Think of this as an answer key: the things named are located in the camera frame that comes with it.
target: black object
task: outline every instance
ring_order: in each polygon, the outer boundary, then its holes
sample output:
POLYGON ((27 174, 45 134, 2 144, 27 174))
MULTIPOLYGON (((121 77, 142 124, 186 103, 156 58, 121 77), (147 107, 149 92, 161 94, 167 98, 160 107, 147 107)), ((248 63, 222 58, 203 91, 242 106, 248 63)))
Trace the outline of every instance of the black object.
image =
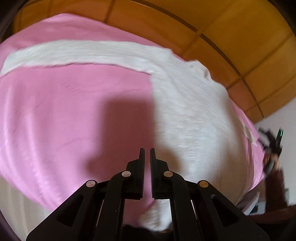
POLYGON ((165 161, 156 159, 154 149, 150 162, 152 197, 170 200, 174 240, 269 240, 207 181, 185 181, 169 171, 165 161))
MULTIPOLYGON (((141 149, 139 159, 127 164, 128 172, 102 183, 86 182, 38 225, 27 241, 121 240, 124 200, 143 196, 144 159, 141 149)), ((150 161, 152 196, 170 200, 174 241, 270 240, 207 181, 185 181, 169 171, 165 161, 156 159, 154 149, 150 161)))
POLYGON ((83 184, 39 224, 27 241, 120 240, 125 199, 143 197, 145 150, 109 181, 83 184))
MULTIPOLYGON (((274 137, 274 134, 271 132, 271 130, 264 131, 262 128, 259 128, 259 132, 266 135, 266 137, 269 140, 269 146, 266 146, 263 143, 263 141, 259 139, 259 142, 261 143, 263 149, 267 150, 269 154, 274 153, 280 156, 282 151, 281 139, 283 137, 283 132, 284 132, 283 129, 281 128, 279 129, 276 138, 274 137)), ((268 162, 263 168, 263 171, 265 172, 266 176, 268 176, 271 173, 273 167, 274 167, 274 160, 272 158, 269 158, 268 162)))

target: wooden panel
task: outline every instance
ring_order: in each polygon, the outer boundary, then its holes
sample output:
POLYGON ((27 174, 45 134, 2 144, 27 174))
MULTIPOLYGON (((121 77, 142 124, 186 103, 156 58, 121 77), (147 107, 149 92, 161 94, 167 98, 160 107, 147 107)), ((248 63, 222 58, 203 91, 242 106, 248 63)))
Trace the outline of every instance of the wooden panel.
POLYGON ((192 30, 168 15, 129 0, 115 2, 107 23, 170 48, 177 55, 196 37, 192 30))
POLYGON ((25 4, 25 7, 28 6, 28 5, 31 5, 32 3, 36 3, 36 2, 39 2, 39 1, 43 1, 43 0, 29 0, 29 1, 25 4))
POLYGON ((53 0, 50 16, 63 12, 104 21, 111 0, 53 0))
POLYGON ((42 0, 26 6, 22 10, 20 29, 48 18, 50 0, 42 0))
POLYGON ((267 0, 237 0, 203 33, 244 75, 292 31, 267 0))
POLYGON ((273 95, 260 103, 264 116, 269 116, 296 96, 296 77, 273 95))
POLYGON ((263 117, 258 109, 257 106, 254 106, 250 110, 246 111, 246 116, 254 123, 256 124, 258 121, 262 120, 263 117))
POLYGON ((228 90, 229 97, 240 107, 243 111, 250 109, 256 103, 248 91, 245 84, 240 80, 228 90))
POLYGON ((207 67, 212 79, 226 88, 239 79, 239 76, 227 61, 200 37, 181 57, 187 61, 197 59, 207 67))
POLYGON ((198 30, 208 26, 233 0, 146 0, 184 19, 198 30))
POLYGON ((20 10, 17 15, 15 16, 15 19, 13 21, 13 33, 17 33, 20 31, 20 21, 21 21, 21 15, 22 15, 22 10, 20 10))
POLYGON ((296 38, 292 35, 273 55, 245 77, 258 102, 296 74, 296 38))

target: pink fabric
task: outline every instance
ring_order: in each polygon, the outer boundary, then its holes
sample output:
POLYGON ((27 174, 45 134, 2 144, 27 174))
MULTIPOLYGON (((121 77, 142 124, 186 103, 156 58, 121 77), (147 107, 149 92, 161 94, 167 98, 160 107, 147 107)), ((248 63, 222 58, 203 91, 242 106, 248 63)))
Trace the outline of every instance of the pink fabric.
POLYGON ((249 178, 247 182, 250 184, 251 187, 250 190, 252 190, 255 186, 259 184, 259 182, 264 178, 263 173, 263 157, 264 157, 264 151, 261 146, 261 144, 258 142, 259 134, 254 126, 254 124, 249 120, 249 118, 246 116, 246 114, 234 103, 232 102, 234 111, 240 118, 241 122, 248 128, 251 133, 253 134, 253 137, 256 140, 257 146, 252 145, 251 142, 246 138, 246 136, 243 134, 243 142, 246 150, 249 170, 253 170, 254 173, 249 173, 249 178))
MULTIPOLYGON (((59 39, 156 44, 101 22, 60 14, 36 23, 0 45, 9 53, 59 39)), ((238 108, 238 115, 257 132, 238 108)), ((149 150, 154 146, 149 75, 109 65, 18 68, 0 78, 0 173, 28 198, 54 210, 85 181, 110 179, 146 149, 144 199, 128 200, 125 223, 136 226, 153 202, 149 150)), ((247 155, 250 154, 248 142, 247 155)), ((252 158, 260 159, 258 148, 252 158)), ((250 156, 257 183, 262 168, 250 156)))

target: wooden headboard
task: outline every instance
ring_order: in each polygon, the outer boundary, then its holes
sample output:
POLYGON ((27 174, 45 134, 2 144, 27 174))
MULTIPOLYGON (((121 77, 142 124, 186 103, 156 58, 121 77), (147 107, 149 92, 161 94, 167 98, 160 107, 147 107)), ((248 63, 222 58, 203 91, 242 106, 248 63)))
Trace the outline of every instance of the wooden headboard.
POLYGON ((267 0, 30 0, 14 33, 63 12, 199 60, 255 123, 296 96, 296 37, 267 0))

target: white wall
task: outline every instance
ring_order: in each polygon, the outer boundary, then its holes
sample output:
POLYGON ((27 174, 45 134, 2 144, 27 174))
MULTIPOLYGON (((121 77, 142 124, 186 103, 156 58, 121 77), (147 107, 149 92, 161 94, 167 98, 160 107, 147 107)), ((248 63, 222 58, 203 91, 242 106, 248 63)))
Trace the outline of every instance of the white wall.
POLYGON ((280 166, 284 169, 285 186, 290 192, 290 204, 296 204, 296 98, 255 126, 270 128, 275 135, 280 127, 283 128, 280 166))

